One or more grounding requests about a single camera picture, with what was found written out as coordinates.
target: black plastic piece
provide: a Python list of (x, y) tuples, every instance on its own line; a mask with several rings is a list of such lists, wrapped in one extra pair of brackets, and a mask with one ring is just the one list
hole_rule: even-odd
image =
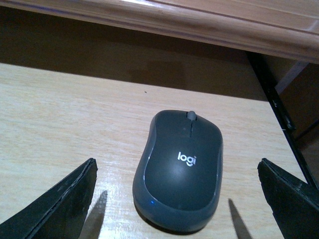
[(265, 158), (258, 172), (284, 238), (319, 238), (319, 191)]
[(0, 239), (78, 239), (92, 201), (93, 158), (0, 225)]
[(295, 143), (294, 138), (291, 136), (292, 131), (295, 129), (295, 126), (289, 116), (289, 114), (286, 111), (286, 108), (284, 107), (283, 103), (281, 102), (280, 97), (277, 94), (276, 89), (274, 88), (276, 85), (276, 81), (272, 73), (270, 72), (265, 60), (263, 59), (262, 55), (259, 53), (253, 53), (253, 52), (246, 52), (248, 60), (250, 61), (250, 64), (255, 71), (255, 74), (260, 82), (261, 87), (263, 88), (265, 95), (269, 101), (269, 104), (271, 105), (277, 120), (283, 130), (283, 133), (285, 134), (285, 137), (289, 143), (289, 146), (291, 147), (296, 160), (299, 164), (299, 167), (301, 168), (304, 177), (309, 185), (319, 190), (319, 185), (315, 181), (312, 173), (309, 170), (309, 167), (307, 165), (307, 162), (300, 152), (300, 150), (297, 148), (297, 145)]

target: black object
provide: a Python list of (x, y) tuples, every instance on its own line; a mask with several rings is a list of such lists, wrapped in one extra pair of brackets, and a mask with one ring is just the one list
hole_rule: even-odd
[(137, 209), (165, 229), (203, 228), (218, 204), (222, 153), (222, 135), (213, 123), (195, 112), (159, 112), (134, 177)]
[(319, 238), (319, 191), (263, 158), (259, 179), (285, 239)]
[(0, 239), (78, 239), (92, 201), (93, 158), (0, 225)]
[(309, 185), (319, 190), (319, 185), (317, 184), (312, 173), (310, 172), (304, 156), (302, 155), (300, 150), (297, 148), (295, 140), (291, 136), (291, 133), (293, 132), (293, 130), (295, 130), (295, 126), (289, 114), (287, 113), (285, 106), (281, 102), (276, 89), (274, 88), (277, 82), (273, 74), (270, 72), (261, 54), (254, 53), (254, 52), (246, 52), (246, 54), (260, 82), (260, 85), (265, 92), (265, 95), (269, 101), (269, 104), (271, 105), (277, 117), (277, 120), (283, 130), (283, 133), (285, 134), (287, 142), (289, 143), (289, 146), (291, 147), (296, 157), (296, 160), (304, 174), (306, 181), (308, 182)]

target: wireless mouse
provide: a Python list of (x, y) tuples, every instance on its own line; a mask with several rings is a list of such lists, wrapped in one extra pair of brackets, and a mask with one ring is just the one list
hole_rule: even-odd
[(219, 128), (189, 111), (161, 111), (133, 181), (137, 210), (154, 224), (191, 233), (213, 216), (220, 194), (223, 139)]

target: black metal bracket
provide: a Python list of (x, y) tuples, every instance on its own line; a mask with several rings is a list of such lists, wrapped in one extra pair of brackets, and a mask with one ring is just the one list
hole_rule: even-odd
[(277, 84), (273, 74), (269, 70), (269, 67), (262, 55), (259, 53), (246, 52), (248, 60), (260, 82), (261, 87), (263, 88), (265, 95), (268, 99), (269, 104), (271, 105), (277, 120), (285, 134), (285, 137), (291, 147), (296, 160), (301, 168), (306, 181), (309, 185), (319, 190), (319, 186), (315, 181), (312, 173), (309, 170), (307, 162), (297, 147), (297, 144), (292, 137), (291, 133), (296, 129), (294, 126), (285, 106), (283, 105), (276, 89), (275, 85)]

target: mouse button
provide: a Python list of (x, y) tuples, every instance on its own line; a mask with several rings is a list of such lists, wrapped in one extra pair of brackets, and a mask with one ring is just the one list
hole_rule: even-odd
[(156, 116), (156, 129), (158, 137), (189, 136), (191, 121), (186, 112), (163, 111)]
[(192, 137), (196, 140), (205, 140), (217, 145), (222, 143), (222, 135), (219, 128), (202, 117), (197, 117), (197, 120), (193, 122)]

